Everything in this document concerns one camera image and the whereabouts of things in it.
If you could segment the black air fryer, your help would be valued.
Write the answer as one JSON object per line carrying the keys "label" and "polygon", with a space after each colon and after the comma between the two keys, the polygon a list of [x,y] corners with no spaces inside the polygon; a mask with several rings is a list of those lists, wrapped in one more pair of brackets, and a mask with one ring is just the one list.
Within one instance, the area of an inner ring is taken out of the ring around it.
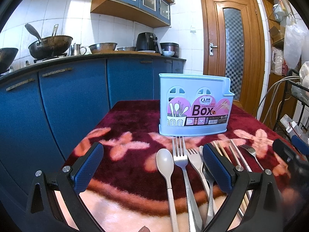
{"label": "black air fryer", "polygon": [[158,38],[154,33],[151,32],[141,32],[137,36],[136,40],[136,50],[137,51],[155,51],[155,53],[162,53],[161,46],[159,44]]}

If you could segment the white plastic spoon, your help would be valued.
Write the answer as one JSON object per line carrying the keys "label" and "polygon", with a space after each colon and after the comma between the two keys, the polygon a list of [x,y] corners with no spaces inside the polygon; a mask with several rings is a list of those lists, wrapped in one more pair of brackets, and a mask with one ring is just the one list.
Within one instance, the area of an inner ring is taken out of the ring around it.
{"label": "white plastic spoon", "polygon": [[162,148],[157,152],[156,164],[159,172],[166,180],[166,188],[168,195],[169,213],[172,224],[172,231],[179,231],[177,223],[177,213],[175,210],[174,196],[172,191],[171,176],[174,170],[173,157],[168,149]]}

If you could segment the wooden shelf unit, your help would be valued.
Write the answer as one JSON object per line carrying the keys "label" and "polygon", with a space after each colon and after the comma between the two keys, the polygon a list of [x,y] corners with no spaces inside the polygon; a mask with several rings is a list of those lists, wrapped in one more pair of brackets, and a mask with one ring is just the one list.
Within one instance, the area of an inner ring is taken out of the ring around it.
{"label": "wooden shelf unit", "polygon": [[[267,48],[267,51],[270,53],[270,57],[274,57],[273,50],[274,48],[278,50],[283,50],[284,47],[284,29],[278,21],[275,20],[273,15],[273,6],[278,2],[278,0],[262,0],[265,7],[267,15],[267,24],[269,27],[270,34],[270,46]],[[274,100],[271,99],[273,91],[270,91],[266,96],[265,104],[263,107],[261,119],[266,117],[265,125],[270,129],[277,130],[281,125],[276,122],[277,114],[283,116],[287,114],[292,117],[294,115],[297,100],[296,98],[290,95],[291,87],[288,86],[286,98],[284,102],[281,102],[284,95],[285,82],[279,84],[278,91],[274,96]]]}

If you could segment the blue base cabinets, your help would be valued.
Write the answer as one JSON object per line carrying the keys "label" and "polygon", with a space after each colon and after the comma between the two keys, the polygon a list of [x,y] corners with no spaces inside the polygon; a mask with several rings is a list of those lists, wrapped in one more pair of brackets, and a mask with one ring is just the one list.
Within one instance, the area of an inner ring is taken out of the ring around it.
{"label": "blue base cabinets", "polygon": [[25,208],[35,171],[54,172],[122,100],[159,98],[185,60],[104,54],[42,61],[1,77],[1,200]]}

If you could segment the white plastic bag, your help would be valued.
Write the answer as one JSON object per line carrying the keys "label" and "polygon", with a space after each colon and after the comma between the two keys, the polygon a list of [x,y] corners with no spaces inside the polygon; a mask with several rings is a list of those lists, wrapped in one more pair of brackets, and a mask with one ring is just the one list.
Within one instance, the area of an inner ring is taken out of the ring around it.
{"label": "white plastic bag", "polygon": [[286,26],[283,54],[289,69],[295,69],[299,60],[308,61],[308,28],[302,19]]}

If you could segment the light blue utensil box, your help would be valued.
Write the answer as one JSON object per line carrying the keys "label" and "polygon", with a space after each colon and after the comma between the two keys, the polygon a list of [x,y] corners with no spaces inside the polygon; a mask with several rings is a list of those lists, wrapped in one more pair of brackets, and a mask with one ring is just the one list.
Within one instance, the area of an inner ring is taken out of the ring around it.
{"label": "light blue utensil box", "polygon": [[227,130],[234,93],[230,78],[160,73],[159,133],[207,136]]}

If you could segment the white power strip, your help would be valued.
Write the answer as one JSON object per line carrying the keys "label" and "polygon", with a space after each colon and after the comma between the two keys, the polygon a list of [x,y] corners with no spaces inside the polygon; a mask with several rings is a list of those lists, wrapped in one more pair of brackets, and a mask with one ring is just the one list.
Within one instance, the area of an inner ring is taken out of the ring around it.
{"label": "white power strip", "polygon": [[301,128],[292,120],[287,114],[285,114],[281,119],[280,123],[285,127],[286,132],[290,137],[294,135],[301,136],[303,133]]}

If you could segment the large steel fork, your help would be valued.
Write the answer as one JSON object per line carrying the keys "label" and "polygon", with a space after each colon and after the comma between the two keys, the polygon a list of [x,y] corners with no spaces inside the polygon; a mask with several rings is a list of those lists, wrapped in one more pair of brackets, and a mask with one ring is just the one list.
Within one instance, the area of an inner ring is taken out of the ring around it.
{"label": "large steel fork", "polygon": [[186,202],[188,207],[189,231],[202,231],[202,218],[199,213],[199,208],[197,206],[186,170],[186,166],[188,165],[188,153],[185,147],[185,141],[183,137],[172,137],[172,150],[174,164],[181,168],[184,177]]}

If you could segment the steel mixing bowl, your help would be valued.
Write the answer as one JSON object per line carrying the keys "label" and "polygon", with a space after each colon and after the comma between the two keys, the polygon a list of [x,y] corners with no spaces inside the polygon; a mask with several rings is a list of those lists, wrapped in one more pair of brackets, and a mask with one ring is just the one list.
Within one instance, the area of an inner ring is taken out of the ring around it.
{"label": "steel mixing bowl", "polygon": [[116,46],[117,43],[96,43],[90,45],[89,49],[92,54],[99,54],[114,51],[116,49]]}

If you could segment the black wok on stove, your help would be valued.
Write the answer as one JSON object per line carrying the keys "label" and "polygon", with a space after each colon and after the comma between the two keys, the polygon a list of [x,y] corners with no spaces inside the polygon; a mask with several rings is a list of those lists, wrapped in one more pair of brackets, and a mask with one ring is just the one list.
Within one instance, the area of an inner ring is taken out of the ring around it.
{"label": "black wok on stove", "polygon": [[53,27],[52,35],[49,37],[41,38],[37,30],[29,23],[25,24],[27,31],[37,38],[37,41],[28,46],[30,55],[37,59],[47,59],[56,57],[65,53],[70,47],[73,38],[66,35],[56,35],[59,24]]}

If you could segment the wooden chopstick two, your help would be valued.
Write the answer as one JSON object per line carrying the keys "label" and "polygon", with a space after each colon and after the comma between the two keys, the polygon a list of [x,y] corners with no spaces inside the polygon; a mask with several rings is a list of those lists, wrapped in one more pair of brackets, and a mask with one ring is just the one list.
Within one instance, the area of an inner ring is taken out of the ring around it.
{"label": "wooden chopstick two", "polygon": [[[227,152],[225,151],[225,149],[219,144],[219,142],[217,143],[217,145],[218,145],[219,149],[221,150],[221,152],[223,152],[224,156],[231,162],[231,160],[230,160]],[[245,193],[245,195],[244,195],[243,203],[244,203],[243,206],[245,208],[247,208],[248,204],[249,204],[249,199],[248,199],[247,193]]]}

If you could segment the wooden chopstick one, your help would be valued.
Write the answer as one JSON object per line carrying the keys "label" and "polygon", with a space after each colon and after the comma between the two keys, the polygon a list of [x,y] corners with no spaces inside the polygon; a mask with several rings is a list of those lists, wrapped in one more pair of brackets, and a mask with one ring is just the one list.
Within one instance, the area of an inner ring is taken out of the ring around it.
{"label": "wooden chopstick one", "polygon": [[[217,143],[215,141],[213,141],[213,145],[215,146],[216,150],[218,151],[218,153],[221,155],[221,156],[224,156],[223,152],[221,152],[221,150],[219,149]],[[240,215],[243,216],[244,215],[244,212],[246,211],[246,208],[243,206],[243,201],[241,203],[241,206],[240,206]]]}

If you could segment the dark wok far left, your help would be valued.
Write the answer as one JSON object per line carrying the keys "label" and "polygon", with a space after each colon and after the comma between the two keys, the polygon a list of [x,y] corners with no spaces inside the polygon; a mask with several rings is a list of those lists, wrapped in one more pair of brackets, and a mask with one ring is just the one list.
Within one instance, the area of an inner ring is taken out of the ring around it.
{"label": "dark wok far left", "polygon": [[17,48],[0,49],[0,74],[5,73],[17,55]]}

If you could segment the wooden door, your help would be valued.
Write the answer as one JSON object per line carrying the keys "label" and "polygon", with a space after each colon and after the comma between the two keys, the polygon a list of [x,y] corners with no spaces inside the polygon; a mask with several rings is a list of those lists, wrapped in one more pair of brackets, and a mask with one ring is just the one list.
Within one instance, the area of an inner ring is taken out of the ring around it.
{"label": "wooden door", "polygon": [[265,73],[257,0],[201,0],[204,74],[230,78],[234,104],[256,116]]}

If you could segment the red floral fleece blanket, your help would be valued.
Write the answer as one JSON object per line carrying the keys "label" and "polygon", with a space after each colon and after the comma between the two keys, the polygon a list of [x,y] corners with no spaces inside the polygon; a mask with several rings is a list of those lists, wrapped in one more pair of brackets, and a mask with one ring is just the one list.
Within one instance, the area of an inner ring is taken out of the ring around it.
{"label": "red floral fleece blanket", "polygon": [[73,149],[65,164],[73,165],[93,143],[104,156],[81,198],[105,231],[172,231],[169,197],[174,198],[180,231],[188,231],[185,182],[174,164],[173,146],[184,145],[197,156],[213,143],[233,164],[248,163],[253,172],[270,169],[288,217],[297,213],[301,193],[288,165],[272,148],[279,135],[237,106],[222,134],[175,139],[159,133],[159,102],[121,101]]}

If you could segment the small steel fork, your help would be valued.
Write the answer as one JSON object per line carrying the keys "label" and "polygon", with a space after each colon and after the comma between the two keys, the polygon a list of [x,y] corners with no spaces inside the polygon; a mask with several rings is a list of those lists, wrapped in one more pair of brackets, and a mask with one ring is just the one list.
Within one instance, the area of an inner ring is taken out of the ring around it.
{"label": "small steel fork", "polygon": [[263,166],[260,164],[260,162],[257,159],[256,150],[253,147],[250,147],[248,145],[240,145],[241,148],[246,150],[250,155],[252,155],[256,161],[256,163],[259,165],[261,170],[264,170]]}

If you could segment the white steel chopstick two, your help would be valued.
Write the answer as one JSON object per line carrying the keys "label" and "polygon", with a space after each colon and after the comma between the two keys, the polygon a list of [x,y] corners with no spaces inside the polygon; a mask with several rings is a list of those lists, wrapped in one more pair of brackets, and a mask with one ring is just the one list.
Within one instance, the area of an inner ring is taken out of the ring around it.
{"label": "white steel chopstick two", "polygon": [[236,146],[236,144],[234,143],[234,141],[231,139],[230,142],[232,143],[234,149],[237,151],[241,161],[243,162],[244,166],[246,167],[247,171],[252,172],[252,169],[250,168],[250,166],[248,165],[247,161],[245,160],[244,156],[242,155],[242,153],[240,152],[239,148]]}

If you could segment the small white bowl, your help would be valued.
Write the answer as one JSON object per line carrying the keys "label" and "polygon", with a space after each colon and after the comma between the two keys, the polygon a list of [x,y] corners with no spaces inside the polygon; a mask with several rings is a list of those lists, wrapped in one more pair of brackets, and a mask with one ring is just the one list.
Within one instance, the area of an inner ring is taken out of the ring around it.
{"label": "small white bowl", "polygon": [[165,57],[173,57],[175,52],[174,51],[163,50],[162,54]]}

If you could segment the white steel chopstick one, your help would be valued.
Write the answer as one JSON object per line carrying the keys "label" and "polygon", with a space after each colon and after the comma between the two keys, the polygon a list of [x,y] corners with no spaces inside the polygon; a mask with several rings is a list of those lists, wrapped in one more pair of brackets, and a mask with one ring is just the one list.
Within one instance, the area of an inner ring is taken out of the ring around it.
{"label": "white steel chopstick one", "polygon": [[[230,148],[230,150],[231,150],[231,152],[232,152],[232,154],[233,154],[233,156],[234,156],[234,159],[236,160],[237,166],[238,166],[238,167],[242,167],[242,165],[241,165],[241,163],[240,163],[240,161],[239,161],[239,159],[238,159],[236,153],[234,152],[233,148],[231,147],[231,145],[229,145],[229,148]],[[251,196],[252,196],[252,190],[248,190],[248,191],[246,192],[246,195],[247,195],[247,199],[250,200],[250,199],[251,199]]]}

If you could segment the blue wall cabinet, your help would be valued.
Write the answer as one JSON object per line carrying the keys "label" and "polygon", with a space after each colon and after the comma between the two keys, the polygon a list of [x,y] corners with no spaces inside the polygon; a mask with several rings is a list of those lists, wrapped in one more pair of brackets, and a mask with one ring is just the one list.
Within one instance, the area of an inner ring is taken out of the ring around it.
{"label": "blue wall cabinet", "polygon": [[92,0],[91,12],[135,21],[151,28],[170,26],[174,0]]}

